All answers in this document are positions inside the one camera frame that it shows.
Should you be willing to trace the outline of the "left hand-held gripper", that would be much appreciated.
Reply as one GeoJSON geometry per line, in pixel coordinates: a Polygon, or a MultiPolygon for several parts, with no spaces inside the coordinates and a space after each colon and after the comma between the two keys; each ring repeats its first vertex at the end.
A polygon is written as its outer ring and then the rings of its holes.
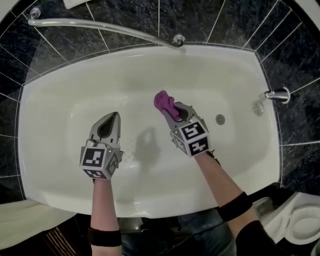
{"type": "Polygon", "coordinates": [[[119,145],[121,117],[115,111],[103,116],[91,128],[81,147],[79,167],[94,180],[110,180],[122,161],[119,145]]]}

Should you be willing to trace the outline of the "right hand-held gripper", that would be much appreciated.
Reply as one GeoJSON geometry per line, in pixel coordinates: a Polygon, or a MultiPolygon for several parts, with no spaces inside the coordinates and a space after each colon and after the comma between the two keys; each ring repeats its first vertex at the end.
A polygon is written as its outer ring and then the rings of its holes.
{"type": "Polygon", "coordinates": [[[171,132],[172,141],[189,158],[210,150],[210,134],[191,105],[175,102],[178,117],[168,110],[161,111],[171,132]]]}

